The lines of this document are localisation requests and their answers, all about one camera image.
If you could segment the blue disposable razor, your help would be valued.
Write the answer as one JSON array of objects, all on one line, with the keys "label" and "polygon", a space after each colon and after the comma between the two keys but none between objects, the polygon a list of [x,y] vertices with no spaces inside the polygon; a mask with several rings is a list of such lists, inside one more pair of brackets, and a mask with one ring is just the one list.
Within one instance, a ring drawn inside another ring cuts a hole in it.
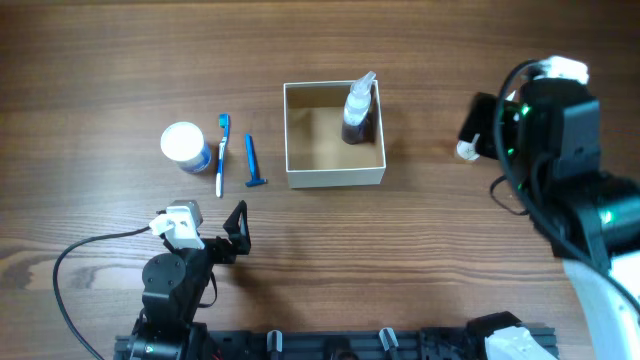
[{"label": "blue disposable razor", "polygon": [[250,134],[245,135],[245,147],[247,152],[249,172],[251,176],[251,179],[245,183],[245,186],[255,187],[266,184],[267,180],[259,175],[259,167],[257,164],[253,138]]}]

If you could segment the cotton swab tub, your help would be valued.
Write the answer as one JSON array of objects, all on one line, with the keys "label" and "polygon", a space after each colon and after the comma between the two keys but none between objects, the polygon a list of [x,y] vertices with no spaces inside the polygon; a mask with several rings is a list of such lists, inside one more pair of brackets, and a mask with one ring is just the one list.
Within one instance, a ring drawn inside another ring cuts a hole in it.
[{"label": "cotton swab tub", "polygon": [[167,127],[160,139],[162,153],[187,173],[204,171],[212,155],[204,134],[191,122],[177,122]]}]

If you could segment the blue white toothbrush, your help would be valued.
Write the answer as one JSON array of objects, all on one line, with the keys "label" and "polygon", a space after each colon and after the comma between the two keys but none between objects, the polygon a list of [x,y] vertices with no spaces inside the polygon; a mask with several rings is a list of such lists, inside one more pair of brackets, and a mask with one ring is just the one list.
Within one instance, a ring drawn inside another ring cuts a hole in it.
[{"label": "blue white toothbrush", "polygon": [[225,151],[230,133],[230,116],[226,113],[220,114],[219,125],[223,129],[223,136],[218,146],[218,164],[215,179],[215,192],[218,198],[222,198],[224,189]]}]

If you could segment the clear spray bottle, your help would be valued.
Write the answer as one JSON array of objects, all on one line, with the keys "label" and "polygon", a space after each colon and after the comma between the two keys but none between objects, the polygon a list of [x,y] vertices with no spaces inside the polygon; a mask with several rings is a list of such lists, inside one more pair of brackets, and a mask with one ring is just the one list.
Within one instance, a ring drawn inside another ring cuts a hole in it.
[{"label": "clear spray bottle", "polygon": [[371,90],[375,79],[376,73],[369,71],[350,87],[343,110],[341,133],[342,140],[347,144],[354,145],[369,140]]}]

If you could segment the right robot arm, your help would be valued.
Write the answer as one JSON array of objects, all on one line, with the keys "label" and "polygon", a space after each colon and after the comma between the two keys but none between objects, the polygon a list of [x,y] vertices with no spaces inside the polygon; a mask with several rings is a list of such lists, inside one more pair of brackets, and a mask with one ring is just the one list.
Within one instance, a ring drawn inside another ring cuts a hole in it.
[{"label": "right robot arm", "polygon": [[578,80],[525,82],[517,100],[478,92],[458,152],[497,160],[547,238],[599,359],[639,356],[639,185],[602,170],[600,106]]}]

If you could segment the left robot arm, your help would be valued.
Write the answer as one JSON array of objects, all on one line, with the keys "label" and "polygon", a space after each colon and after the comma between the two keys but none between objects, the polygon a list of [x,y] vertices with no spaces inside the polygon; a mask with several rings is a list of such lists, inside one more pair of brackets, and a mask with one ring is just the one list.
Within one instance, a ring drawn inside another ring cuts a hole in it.
[{"label": "left robot arm", "polygon": [[250,253],[247,204],[240,201],[223,229],[225,238],[203,238],[198,227],[203,217],[194,200],[177,200],[149,223],[153,235],[163,240],[165,253],[143,268],[143,308],[128,336],[118,336],[116,359],[186,360],[221,359],[221,347],[207,325],[194,321],[204,303],[205,289],[216,285],[213,267],[231,265]]}]

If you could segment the white cardboard box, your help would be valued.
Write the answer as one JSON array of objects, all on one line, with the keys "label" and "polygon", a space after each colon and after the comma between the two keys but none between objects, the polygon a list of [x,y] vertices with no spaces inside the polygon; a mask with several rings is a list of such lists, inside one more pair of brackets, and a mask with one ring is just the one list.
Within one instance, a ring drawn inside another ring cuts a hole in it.
[{"label": "white cardboard box", "polygon": [[378,84],[372,86],[365,142],[342,139],[343,110],[352,82],[283,85],[285,169],[292,189],[378,185],[387,168]]}]

